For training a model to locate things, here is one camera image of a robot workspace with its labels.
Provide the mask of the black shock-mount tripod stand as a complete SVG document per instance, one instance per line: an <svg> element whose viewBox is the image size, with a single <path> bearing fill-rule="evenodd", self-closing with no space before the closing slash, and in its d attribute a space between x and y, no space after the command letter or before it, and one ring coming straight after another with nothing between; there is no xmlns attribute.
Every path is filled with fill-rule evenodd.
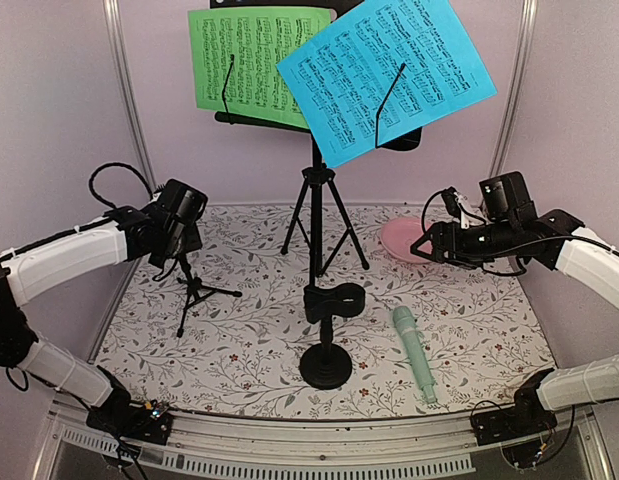
<svg viewBox="0 0 619 480"><path fill-rule="evenodd" d="M198 276L192 273L191 264L188 261L187 255L202 248L200 233L195 226L186 227L183 232L179 253L176 255L178 266L184 277L177 278L181 285L186 286L185 305L182 310L182 316L179 327L176 332L177 338L182 338L184 335L185 321L188 312L195 306L207 300L215 294L229 295L235 298L240 298L243 293L238 290L227 290L219 287L204 285Z"/></svg>

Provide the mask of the teal toy microphone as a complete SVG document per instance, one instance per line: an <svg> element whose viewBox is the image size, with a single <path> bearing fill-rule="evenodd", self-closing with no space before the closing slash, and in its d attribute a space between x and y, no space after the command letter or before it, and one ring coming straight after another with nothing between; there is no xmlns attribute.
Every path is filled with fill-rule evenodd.
<svg viewBox="0 0 619 480"><path fill-rule="evenodd" d="M415 382L427 404L435 404L437 396L435 380L427 361L425 350L421 344L415 317L406 306L396 307L392 314L396 332L403 343L404 350L410 361Z"/></svg>

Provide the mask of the black round-base mic stand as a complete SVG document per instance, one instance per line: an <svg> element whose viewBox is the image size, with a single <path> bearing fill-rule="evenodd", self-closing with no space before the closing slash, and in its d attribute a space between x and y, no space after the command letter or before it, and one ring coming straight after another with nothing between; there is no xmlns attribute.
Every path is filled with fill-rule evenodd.
<svg viewBox="0 0 619 480"><path fill-rule="evenodd" d="M334 343L333 318L359 316L365 308L365 289L355 283L332 288L308 285L304 288L305 316L318 324L320 342L309 347L299 364L303 380L318 390L334 390L344 385L353 370L349 353Z"/></svg>

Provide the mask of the blue sheet music paper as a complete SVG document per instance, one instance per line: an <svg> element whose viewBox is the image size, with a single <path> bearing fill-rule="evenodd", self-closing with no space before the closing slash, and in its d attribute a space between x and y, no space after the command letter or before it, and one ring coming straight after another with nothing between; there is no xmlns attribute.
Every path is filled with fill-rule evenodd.
<svg viewBox="0 0 619 480"><path fill-rule="evenodd" d="M447 1L364 1L277 68L330 168L497 92Z"/></svg>

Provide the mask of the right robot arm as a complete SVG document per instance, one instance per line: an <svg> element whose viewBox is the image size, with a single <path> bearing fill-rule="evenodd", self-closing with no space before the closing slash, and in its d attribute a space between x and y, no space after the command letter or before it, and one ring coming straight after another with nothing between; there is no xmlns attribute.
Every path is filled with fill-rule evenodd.
<svg viewBox="0 0 619 480"><path fill-rule="evenodd" d="M450 218L424 225L411 253L481 271L509 259L517 275L535 262L562 276L523 283L559 363L524 380L512 405L471 415L478 444L489 445L550 431L560 411L619 400L619 341L602 347L605 329L619 323L619 249L563 208L539 213L518 171L481 181L479 191L478 211L454 187L437 191Z"/></svg>

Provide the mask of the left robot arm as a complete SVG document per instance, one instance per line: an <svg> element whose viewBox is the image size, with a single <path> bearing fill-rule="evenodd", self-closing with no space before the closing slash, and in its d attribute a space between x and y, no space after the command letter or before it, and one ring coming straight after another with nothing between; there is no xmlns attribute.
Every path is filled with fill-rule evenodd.
<svg viewBox="0 0 619 480"><path fill-rule="evenodd" d="M113 373L86 359L125 265L185 265L200 247L207 195L176 179L147 192L144 206L107 202L92 220L0 250L0 367L73 397L93 429L165 444L167 402L133 400Z"/></svg>

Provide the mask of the pink plate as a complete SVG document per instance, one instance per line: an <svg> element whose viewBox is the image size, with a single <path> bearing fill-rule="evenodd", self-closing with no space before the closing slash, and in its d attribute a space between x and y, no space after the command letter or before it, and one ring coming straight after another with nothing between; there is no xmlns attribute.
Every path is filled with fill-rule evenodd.
<svg viewBox="0 0 619 480"><path fill-rule="evenodd" d="M415 217L394 218L380 230L380 243L394 259L410 264L426 264L428 260L410 251L410 247L423 235L420 221Z"/></svg>

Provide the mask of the green sheet music paper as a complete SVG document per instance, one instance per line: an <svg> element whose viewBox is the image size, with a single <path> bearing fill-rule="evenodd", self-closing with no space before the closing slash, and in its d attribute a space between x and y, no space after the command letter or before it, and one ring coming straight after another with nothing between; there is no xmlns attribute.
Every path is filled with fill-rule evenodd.
<svg viewBox="0 0 619 480"><path fill-rule="evenodd" d="M196 106L306 129L277 65L331 23L331 12L317 7L190 11Z"/></svg>

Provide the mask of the aluminium front rail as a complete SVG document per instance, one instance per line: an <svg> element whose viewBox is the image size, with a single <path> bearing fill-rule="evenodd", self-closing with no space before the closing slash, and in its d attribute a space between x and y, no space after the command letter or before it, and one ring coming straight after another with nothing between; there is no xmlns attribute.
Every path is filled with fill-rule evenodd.
<svg viewBox="0 0 619 480"><path fill-rule="evenodd" d="M476 414L299 421L174 412L163 445L134 457L91 429L75 401L52 403L36 479L615 479L592 409L550 431L480 444Z"/></svg>

